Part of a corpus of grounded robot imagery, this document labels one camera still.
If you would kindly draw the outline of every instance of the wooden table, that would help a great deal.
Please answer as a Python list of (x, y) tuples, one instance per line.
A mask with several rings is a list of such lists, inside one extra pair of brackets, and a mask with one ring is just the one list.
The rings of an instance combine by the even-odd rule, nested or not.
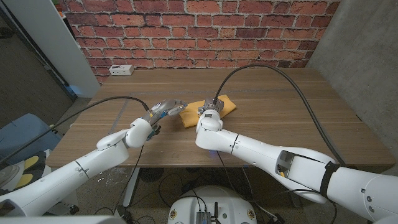
[[(136, 70), (130, 77), (109, 77), (92, 99), (135, 96), (149, 107), (170, 98), (191, 103), (214, 96), (232, 69)], [(354, 111), (314, 69), (283, 69), (300, 87), (339, 154), (350, 166), (389, 167), (395, 159)], [(301, 99), (278, 73), (249, 68), (232, 76), (221, 94), (227, 94), (237, 109), (223, 118), (224, 128), (269, 144), (318, 150), (332, 156)], [(47, 159), (60, 167), (94, 150), (107, 134), (129, 128), (145, 113), (141, 104), (113, 100), (83, 112)], [(159, 135), (146, 142), (139, 167), (221, 167), (217, 154), (195, 145), (195, 127), (184, 128), (180, 116), (160, 121)], [(130, 149), (122, 166), (135, 165), (139, 149)], [(246, 164), (221, 154), (228, 167)]]

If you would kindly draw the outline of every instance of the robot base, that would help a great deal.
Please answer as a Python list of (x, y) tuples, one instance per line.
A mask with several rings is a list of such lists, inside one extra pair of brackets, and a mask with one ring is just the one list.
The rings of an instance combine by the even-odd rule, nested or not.
[(243, 200), (236, 192), (225, 187), (208, 185), (193, 189), (203, 202), (195, 197), (195, 193), (190, 190), (183, 194), (179, 200), (174, 202), (170, 209), (168, 224), (210, 224), (204, 220), (215, 223), (215, 203), (218, 204), (216, 217), (222, 224), (255, 224), (257, 223), (256, 214), (251, 204)]

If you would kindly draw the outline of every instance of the concrete wall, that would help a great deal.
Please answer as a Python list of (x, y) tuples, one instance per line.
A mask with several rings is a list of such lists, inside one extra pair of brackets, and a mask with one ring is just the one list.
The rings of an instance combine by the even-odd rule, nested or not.
[[(398, 158), (398, 2), (342, 1), (307, 64)], [(397, 166), (387, 171), (398, 175)]]

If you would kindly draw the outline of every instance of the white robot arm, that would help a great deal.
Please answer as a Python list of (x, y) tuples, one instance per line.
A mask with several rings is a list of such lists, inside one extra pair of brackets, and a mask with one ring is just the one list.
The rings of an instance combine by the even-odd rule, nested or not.
[(197, 146), (230, 153), (290, 190), (309, 190), (295, 193), (313, 202), (325, 203), (328, 198), (372, 222), (398, 219), (398, 177), (340, 167), (331, 157), (311, 149), (273, 146), (227, 131), (220, 120), (222, 108), (222, 101), (213, 105), (212, 99), (200, 108)]
[(88, 179), (115, 167), (128, 157), (130, 147), (141, 147), (159, 132), (157, 122), (166, 115), (178, 114), (185, 109), (181, 100), (165, 100), (156, 104), (142, 118), (124, 129), (98, 141), (94, 151), (51, 172), (49, 175), (19, 190), (0, 196), (0, 203), (8, 202), (14, 209), (2, 214), (14, 216), (40, 216), (57, 204)]

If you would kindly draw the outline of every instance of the power outlet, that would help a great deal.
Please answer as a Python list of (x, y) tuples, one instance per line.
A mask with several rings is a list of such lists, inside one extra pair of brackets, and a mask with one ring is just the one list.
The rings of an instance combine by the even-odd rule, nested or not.
[(109, 71), (111, 75), (131, 75), (134, 68), (132, 65), (112, 65)]

